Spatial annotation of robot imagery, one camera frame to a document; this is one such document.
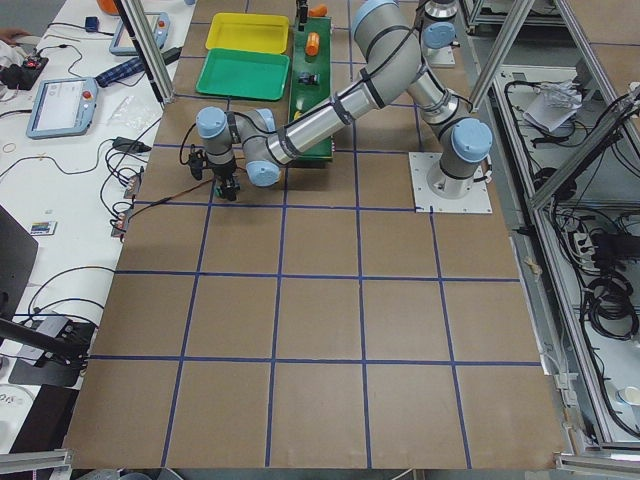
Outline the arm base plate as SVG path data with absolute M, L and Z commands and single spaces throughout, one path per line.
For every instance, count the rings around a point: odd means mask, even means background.
M 415 210 L 421 213 L 492 214 L 482 167 L 477 165 L 471 178 L 453 179 L 441 169 L 440 157 L 437 152 L 408 154 Z
M 424 46 L 423 54 L 432 68 L 453 68 L 455 66 L 453 48 L 450 44 L 439 48 Z

